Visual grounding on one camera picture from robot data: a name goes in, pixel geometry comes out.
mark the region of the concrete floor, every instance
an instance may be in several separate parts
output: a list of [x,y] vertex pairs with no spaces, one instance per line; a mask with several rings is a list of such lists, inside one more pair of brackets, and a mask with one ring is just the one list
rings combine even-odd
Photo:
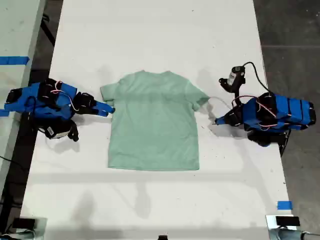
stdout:
[[[254,0],[269,88],[320,108],[320,1]],[[48,0],[49,28],[57,33],[62,0]],[[48,75],[53,47],[40,31],[31,81]],[[293,213],[302,229],[320,233],[320,125],[294,131],[282,156]]]

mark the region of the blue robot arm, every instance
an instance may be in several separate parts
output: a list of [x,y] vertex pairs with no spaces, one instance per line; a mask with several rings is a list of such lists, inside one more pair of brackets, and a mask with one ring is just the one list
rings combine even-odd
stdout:
[[74,114],[106,117],[115,108],[98,102],[88,93],[77,93],[77,88],[48,78],[31,86],[12,89],[8,94],[0,117],[9,112],[29,113],[31,124],[49,139],[67,136],[78,141]]
[[283,153],[291,130],[304,130],[316,123],[314,105],[305,100],[288,98],[268,91],[259,97],[252,97],[247,103],[240,101],[239,89],[245,81],[245,65],[252,64],[256,77],[260,81],[255,65],[247,62],[243,66],[233,67],[228,79],[221,78],[220,85],[229,93],[235,94],[236,106],[227,114],[215,120],[216,125],[228,124],[233,127],[244,125],[248,138],[266,147],[278,143]]

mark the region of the mint green t-shirt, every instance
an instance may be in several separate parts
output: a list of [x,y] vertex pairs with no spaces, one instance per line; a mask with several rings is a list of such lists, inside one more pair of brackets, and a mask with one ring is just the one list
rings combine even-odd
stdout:
[[115,107],[108,167],[146,171],[199,169],[194,111],[209,97],[170,71],[139,71],[101,87]]

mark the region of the white table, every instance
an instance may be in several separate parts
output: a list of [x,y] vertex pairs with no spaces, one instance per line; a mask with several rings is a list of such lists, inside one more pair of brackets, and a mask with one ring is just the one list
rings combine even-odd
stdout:
[[[222,116],[233,95],[218,79],[247,61],[266,82],[252,0],[64,0],[50,77],[101,100],[126,74],[170,70]],[[263,92],[248,66],[241,93]],[[265,215],[290,214],[278,146],[201,112],[198,171],[107,168],[111,117],[78,116],[77,143],[38,134],[21,215],[46,218],[46,240],[268,239]]]
[[[11,89],[28,86],[44,0],[0,0],[0,56],[28,56],[27,65],[0,65],[0,109]],[[19,130],[20,115],[0,117],[0,156],[11,159]],[[0,194],[10,163],[0,159]]]

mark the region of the t-shirt sleeve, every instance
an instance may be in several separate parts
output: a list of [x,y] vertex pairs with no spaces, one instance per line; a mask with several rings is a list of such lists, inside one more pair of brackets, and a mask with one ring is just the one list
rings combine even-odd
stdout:
[[210,99],[210,97],[190,81],[187,82],[185,87],[185,98],[188,102],[192,103],[192,109],[195,111],[198,111],[199,108]]
[[117,86],[118,86],[118,83],[112,83],[112,84],[108,84],[100,87],[103,101],[105,101],[110,106],[114,106],[115,104],[114,100],[116,98]]

